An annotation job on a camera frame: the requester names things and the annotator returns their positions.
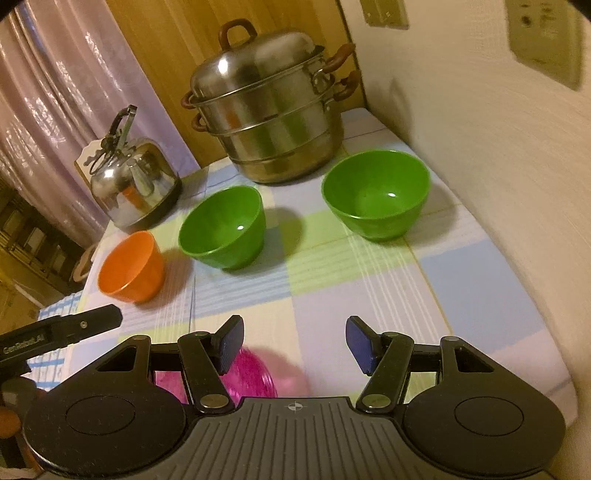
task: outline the pot handle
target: pot handle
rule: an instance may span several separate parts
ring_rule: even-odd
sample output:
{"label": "pot handle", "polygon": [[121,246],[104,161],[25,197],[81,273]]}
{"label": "pot handle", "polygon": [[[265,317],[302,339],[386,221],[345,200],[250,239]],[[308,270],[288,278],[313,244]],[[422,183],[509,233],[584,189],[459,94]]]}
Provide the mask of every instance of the pot handle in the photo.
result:
{"label": "pot handle", "polygon": [[331,56],[331,58],[329,58],[328,60],[326,60],[326,63],[324,64],[324,66],[318,70],[318,73],[332,73],[334,72],[336,69],[338,69],[343,63],[345,63],[345,60],[347,60],[347,58],[349,58],[349,56],[355,51],[355,44],[354,43],[345,43],[343,45],[340,46],[340,48],[336,51],[336,53]]}
{"label": "pot handle", "polygon": [[198,113],[197,115],[195,115],[195,118],[193,118],[193,121],[191,122],[191,127],[193,127],[193,129],[196,130],[197,132],[206,132],[207,126],[205,126],[201,123],[201,119],[202,119],[201,113]]}
{"label": "pot handle", "polygon": [[349,73],[348,77],[342,79],[339,83],[344,85],[345,88],[334,94],[333,99],[337,102],[341,102],[342,100],[345,100],[346,98],[349,98],[351,95],[353,95],[353,92],[361,83],[361,72],[359,70],[353,70],[351,73]]}
{"label": "pot handle", "polygon": [[192,91],[188,91],[187,93],[185,93],[183,95],[183,98],[181,98],[181,107],[186,108],[187,110],[192,110],[194,108],[196,108],[193,105],[193,102],[191,101],[194,98],[193,92]]}
{"label": "pot handle", "polygon": [[217,34],[217,39],[220,42],[220,47],[222,48],[222,51],[228,51],[232,49],[232,47],[230,46],[230,40],[228,40],[228,30],[238,26],[244,27],[244,29],[250,37],[248,39],[249,41],[258,35],[258,33],[256,32],[256,28],[250,22],[250,20],[247,20],[246,18],[237,18],[236,20],[230,20],[229,22],[224,23],[220,27],[220,31]]}

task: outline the pot lid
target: pot lid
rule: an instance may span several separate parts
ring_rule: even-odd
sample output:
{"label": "pot lid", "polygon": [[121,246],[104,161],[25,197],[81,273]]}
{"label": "pot lid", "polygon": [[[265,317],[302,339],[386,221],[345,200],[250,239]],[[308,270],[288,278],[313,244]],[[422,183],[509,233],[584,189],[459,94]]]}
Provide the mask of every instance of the pot lid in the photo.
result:
{"label": "pot lid", "polygon": [[[228,31],[243,27],[249,34],[244,43],[231,46]],[[220,27],[222,53],[203,62],[191,77],[191,89],[198,101],[208,100],[264,80],[313,57],[317,51],[309,35],[299,30],[281,30],[258,35],[246,18]]]}

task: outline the wall switch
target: wall switch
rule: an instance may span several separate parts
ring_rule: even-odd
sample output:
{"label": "wall switch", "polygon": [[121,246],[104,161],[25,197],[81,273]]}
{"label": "wall switch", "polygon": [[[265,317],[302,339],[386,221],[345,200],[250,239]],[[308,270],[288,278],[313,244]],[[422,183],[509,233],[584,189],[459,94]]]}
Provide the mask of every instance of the wall switch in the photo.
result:
{"label": "wall switch", "polygon": [[365,22],[372,27],[408,28],[404,0],[360,0]]}

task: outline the orange bowl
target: orange bowl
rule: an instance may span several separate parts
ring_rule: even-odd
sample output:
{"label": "orange bowl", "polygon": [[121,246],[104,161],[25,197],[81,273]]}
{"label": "orange bowl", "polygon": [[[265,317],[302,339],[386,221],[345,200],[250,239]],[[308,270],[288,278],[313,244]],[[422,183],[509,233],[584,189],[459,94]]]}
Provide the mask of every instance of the orange bowl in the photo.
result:
{"label": "orange bowl", "polygon": [[135,232],[107,256],[100,268],[99,290],[114,299],[142,303],[164,283],[164,259],[154,236]]}

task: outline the green bowl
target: green bowl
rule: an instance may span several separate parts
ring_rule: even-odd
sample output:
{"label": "green bowl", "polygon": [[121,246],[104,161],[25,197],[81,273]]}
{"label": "green bowl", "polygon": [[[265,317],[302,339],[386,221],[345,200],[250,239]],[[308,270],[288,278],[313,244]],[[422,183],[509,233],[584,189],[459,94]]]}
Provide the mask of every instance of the green bowl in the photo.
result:
{"label": "green bowl", "polygon": [[237,186],[214,193],[183,222],[178,245],[187,255],[224,270],[246,267],[261,252],[265,233],[261,194]]}
{"label": "green bowl", "polygon": [[381,241],[406,233],[430,188],[429,171],[419,159],[370,150],[336,164],[322,182],[322,196],[349,229]]}

